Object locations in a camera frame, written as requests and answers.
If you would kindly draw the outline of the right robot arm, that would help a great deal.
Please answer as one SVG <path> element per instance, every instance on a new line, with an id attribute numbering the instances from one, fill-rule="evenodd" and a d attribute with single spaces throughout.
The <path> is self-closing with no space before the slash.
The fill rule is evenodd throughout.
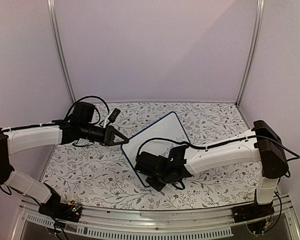
<path id="1" fill-rule="evenodd" d="M 167 157 L 154 155 L 142 148 L 152 141 L 165 141 L 175 144 Z M 145 175 L 146 182 L 157 191 L 167 185 L 182 183 L 206 169 L 240 163 L 259 163 L 260 175 L 253 203 L 232 208 L 234 221 L 245 222 L 273 215 L 275 188 L 281 177 L 289 171 L 286 153 L 291 160 L 300 156 L 283 145 L 281 138 L 263 120 L 253 123 L 253 128 L 227 140 L 209 145 L 193 145 L 188 141 L 176 141 L 163 137 L 152 137 L 144 141 L 137 150 L 136 172 Z"/>

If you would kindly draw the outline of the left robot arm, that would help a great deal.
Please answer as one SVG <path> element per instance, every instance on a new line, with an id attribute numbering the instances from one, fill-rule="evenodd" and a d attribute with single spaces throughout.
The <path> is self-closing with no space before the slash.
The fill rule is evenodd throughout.
<path id="1" fill-rule="evenodd" d="M 102 146 L 112 147 L 127 144 L 129 139 L 112 126 L 120 110 L 107 110 L 105 120 L 93 122 L 97 107 L 86 102 L 87 96 L 72 104 L 63 119 L 43 124 L 19 127 L 0 127 L 0 188 L 7 195 L 15 191 L 32 198 L 39 206 L 38 212 L 55 220 L 79 222 L 82 209 L 75 201 L 64 203 L 61 196 L 48 184 L 14 169 L 10 156 L 24 150 L 42 146 L 57 146 L 88 140 Z"/>

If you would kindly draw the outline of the small blue-framed whiteboard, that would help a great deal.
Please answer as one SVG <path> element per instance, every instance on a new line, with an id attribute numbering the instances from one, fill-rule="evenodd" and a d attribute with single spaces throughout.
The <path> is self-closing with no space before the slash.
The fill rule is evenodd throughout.
<path id="1" fill-rule="evenodd" d="M 178 115 L 172 111 L 133 135 L 121 150 L 132 170 L 146 188 L 147 177 L 163 177 L 177 190 L 184 190 L 185 158 L 189 138 Z"/>

